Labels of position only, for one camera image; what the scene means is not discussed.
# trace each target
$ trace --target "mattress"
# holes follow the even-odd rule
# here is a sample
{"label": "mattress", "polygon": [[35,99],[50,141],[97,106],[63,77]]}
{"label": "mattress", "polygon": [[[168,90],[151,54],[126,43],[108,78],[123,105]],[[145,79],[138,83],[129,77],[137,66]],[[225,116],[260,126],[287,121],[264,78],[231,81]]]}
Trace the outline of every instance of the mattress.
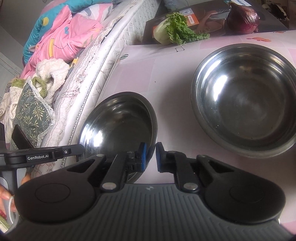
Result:
{"label": "mattress", "polygon": [[[112,24],[83,51],[56,97],[56,122],[44,137],[42,147],[77,143],[82,125],[95,108],[121,50],[127,45],[141,44],[146,21],[154,18],[159,4],[160,0],[125,0],[114,9],[105,20],[109,24],[112,19]],[[57,170],[74,161],[72,157],[39,165],[32,176]]]}

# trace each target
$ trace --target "pink comforter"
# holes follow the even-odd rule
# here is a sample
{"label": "pink comforter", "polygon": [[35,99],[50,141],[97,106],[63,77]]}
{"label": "pink comforter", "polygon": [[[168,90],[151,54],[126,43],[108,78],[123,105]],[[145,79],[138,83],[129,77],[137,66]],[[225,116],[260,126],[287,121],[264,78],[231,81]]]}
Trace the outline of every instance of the pink comforter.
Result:
{"label": "pink comforter", "polygon": [[99,21],[86,19],[81,14],[72,17],[66,5],[53,22],[52,28],[46,32],[41,41],[36,45],[35,52],[26,64],[21,77],[33,76],[37,63],[44,59],[63,59],[70,62],[82,48],[85,48],[100,32],[102,25]]}

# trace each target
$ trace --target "orange label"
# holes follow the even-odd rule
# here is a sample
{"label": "orange label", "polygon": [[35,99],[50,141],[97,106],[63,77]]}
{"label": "orange label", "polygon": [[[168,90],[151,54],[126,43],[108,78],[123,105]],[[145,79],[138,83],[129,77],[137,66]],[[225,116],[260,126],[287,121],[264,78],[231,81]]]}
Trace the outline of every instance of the orange label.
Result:
{"label": "orange label", "polygon": [[195,14],[190,14],[186,16],[186,18],[188,27],[199,24],[199,21],[197,20]]}

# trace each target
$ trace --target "product box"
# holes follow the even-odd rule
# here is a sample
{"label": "product box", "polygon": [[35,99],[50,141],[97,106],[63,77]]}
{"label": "product box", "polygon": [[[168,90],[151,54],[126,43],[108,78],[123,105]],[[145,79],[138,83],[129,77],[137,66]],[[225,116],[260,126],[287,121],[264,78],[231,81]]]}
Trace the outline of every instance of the product box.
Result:
{"label": "product box", "polygon": [[271,3],[279,5],[287,13],[287,15],[289,14],[288,13],[288,0],[265,0],[265,3],[267,5],[270,5]]}
{"label": "product box", "polygon": [[[195,32],[207,32],[211,37],[233,35],[227,26],[226,18],[231,10],[230,0],[212,0],[198,3],[178,10],[187,18],[187,25]],[[252,7],[260,17],[258,32],[274,32],[288,30],[276,17],[259,4],[251,0],[232,0],[239,5]],[[158,44],[153,37],[153,30],[166,19],[166,15],[146,22],[143,44]]]}
{"label": "product box", "polygon": [[296,30],[296,1],[288,2],[289,9],[289,30]]}

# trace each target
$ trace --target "fluffy white cloth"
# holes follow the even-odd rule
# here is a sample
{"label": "fluffy white cloth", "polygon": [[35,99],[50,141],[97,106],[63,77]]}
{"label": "fluffy white cloth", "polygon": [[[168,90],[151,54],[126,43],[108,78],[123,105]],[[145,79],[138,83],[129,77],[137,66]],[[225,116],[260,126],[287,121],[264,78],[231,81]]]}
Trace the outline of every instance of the fluffy white cloth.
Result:
{"label": "fluffy white cloth", "polygon": [[[33,77],[37,76],[46,82],[48,94],[44,101],[48,105],[52,105],[55,92],[65,83],[69,68],[69,65],[62,59],[44,59],[37,64],[36,73]],[[35,87],[38,91],[42,89],[41,84],[39,83],[36,83]],[[8,103],[8,101],[3,102],[3,110],[0,110],[0,119],[2,120],[2,123],[5,122],[6,143],[10,143],[11,141],[13,120],[15,118],[15,111],[21,93],[22,88],[14,86],[10,87],[10,103]]]}
{"label": "fluffy white cloth", "polygon": [[[45,102],[52,105],[52,100],[55,92],[65,83],[70,66],[62,59],[44,59],[36,66],[37,76],[44,80],[47,84],[47,96]],[[40,91],[40,84],[36,86],[37,90]]]}

